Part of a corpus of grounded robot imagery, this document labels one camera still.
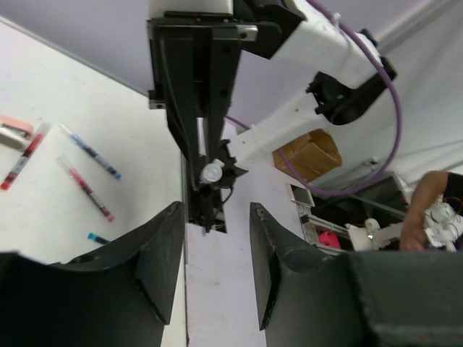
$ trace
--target white table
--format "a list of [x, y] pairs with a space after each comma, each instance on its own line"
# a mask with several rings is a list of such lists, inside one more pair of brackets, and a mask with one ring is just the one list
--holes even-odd
[[[65, 123], [122, 174], [117, 181], [53, 127], [8, 192], [0, 192], [0, 251], [67, 262], [181, 200], [180, 153], [163, 111], [146, 97], [0, 22], [0, 114]], [[114, 214], [109, 223], [56, 164], [65, 154]], [[20, 153], [0, 145], [0, 179]], [[186, 346], [183, 262], [163, 347]]]

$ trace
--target cable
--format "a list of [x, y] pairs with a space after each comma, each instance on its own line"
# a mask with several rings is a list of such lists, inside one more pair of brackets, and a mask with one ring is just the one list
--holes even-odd
[[[317, 187], [310, 186], [307, 184], [304, 179], [296, 172], [296, 170], [292, 167], [291, 163], [289, 162], [288, 158], [283, 154], [281, 150], [277, 150], [277, 153], [281, 156], [283, 159], [284, 163], [286, 164], [286, 167], [291, 171], [293, 174], [293, 177], [299, 181], [305, 188], [309, 189], [311, 192], [315, 192], [317, 194], [321, 195], [328, 195], [331, 197], [342, 197], [344, 195], [351, 195], [359, 192], [360, 190], [369, 187], [371, 184], [376, 183], [381, 176], [384, 174], [386, 169], [391, 165], [392, 160], [397, 154], [397, 151], [399, 150], [399, 145], [400, 145], [400, 139], [402, 138], [402, 107], [400, 106], [400, 99], [399, 99], [399, 94], [394, 87], [394, 84], [391, 81], [391, 78], [388, 76], [386, 70], [376, 61], [376, 58], [371, 54], [369, 51], [368, 47], [360, 40], [352, 30], [350, 30], [343, 22], [339, 20], [338, 17], [335, 17], [333, 13], [331, 13], [327, 8], [325, 8], [323, 5], [319, 4], [316, 0], [307, 0], [307, 2], [317, 11], [319, 11], [323, 16], [328, 18], [330, 21], [336, 20], [336, 23], [339, 24], [339, 27], [341, 30], [350, 37], [350, 39], [360, 48], [360, 50], [365, 54], [367, 57], [368, 61], [375, 67], [376, 71], [378, 71], [379, 75], [383, 79], [384, 83], [386, 84], [387, 88], [389, 89], [389, 92], [392, 97], [392, 101], [394, 102], [394, 107], [396, 111], [396, 136], [394, 139], [394, 143], [391, 149], [391, 152], [389, 153], [387, 159], [384, 161], [383, 165], [376, 171], [375, 174], [373, 174], [367, 181], [357, 185], [354, 188], [351, 189], [346, 189], [342, 191], [331, 191], [331, 190], [322, 190]], [[249, 129], [249, 127], [246, 124], [243, 124], [242, 122], [234, 119], [233, 117], [227, 116], [227, 119], [230, 121], [233, 121], [235, 124], [239, 125], [240, 127], [244, 129]]]
[[216, 222], [216, 219], [217, 219], [217, 216], [218, 214], [220, 213], [220, 210], [223, 210], [224, 209], [224, 205], [230, 200], [230, 198], [232, 197], [233, 195], [233, 192], [234, 192], [234, 187], [231, 186], [230, 187], [230, 194], [228, 197], [226, 197], [226, 199], [220, 204], [220, 206], [217, 208], [217, 211], [216, 213], [214, 214], [214, 218], [212, 219], [211, 221], [211, 225], [209, 225], [206, 229], [205, 229], [205, 232], [208, 234], [211, 232], [211, 228], [213, 226], [213, 224]]

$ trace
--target blue pen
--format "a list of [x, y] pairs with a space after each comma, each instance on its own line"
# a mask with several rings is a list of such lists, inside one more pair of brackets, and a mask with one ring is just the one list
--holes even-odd
[[95, 235], [94, 233], [89, 233], [87, 239], [94, 240], [94, 242], [98, 242], [99, 244], [108, 244], [109, 241], [102, 238], [101, 236]]
[[75, 143], [77, 146], [82, 148], [90, 157], [96, 160], [98, 164], [103, 166], [106, 171], [108, 171], [112, 176], [114, 176], [116, 179], [121, 178], [121, 174], [117, 172], [115, 168], [113, 168], [109, 163], [104, 160], [101, 155], [99, 155], [95, 150], [87, 145], [84, 140], [80, 138], [79, 135], [77, 135], [75, 132], [72, 132], [68, 127], [66, 127], [64, 124], [60, 124], [59, 128], [69, 136], [69, 138]]

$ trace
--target black metal bracket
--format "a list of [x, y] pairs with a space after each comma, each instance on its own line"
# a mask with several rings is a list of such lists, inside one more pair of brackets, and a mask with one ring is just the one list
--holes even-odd
[[[394, 80], [396, 70], [388, 59], [381, 57], [388, 76]], [[309, 84], [306, 93], [312, 93], [317, 101], [317, 114], [323, 114], [332, 124], [345, 125], [359, 119], [386, 89], [377, 73], [357, 89], [350, 89], [335, 78], [319, 72]]]
[[[227, 18], [199, 15], [153, 20], [149, 28], [155, 85], [149, 95], [150, 107], [166, 109], [169, 130], [199, 190], [203, 166], [218, 158], [242, 33]], [[203, 118], [205, 162], [199, 154], [198, 118]]]

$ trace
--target cardboard box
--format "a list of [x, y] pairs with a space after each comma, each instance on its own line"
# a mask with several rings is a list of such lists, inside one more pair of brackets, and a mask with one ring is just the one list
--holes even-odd
[[[342, 165], [336, 144], [322, 129], [302, 135], [280, 149], [306, 182], [311, 182]], [[293, 176], [276, 151], [273, 152], [273, 161], [278, 170]]]

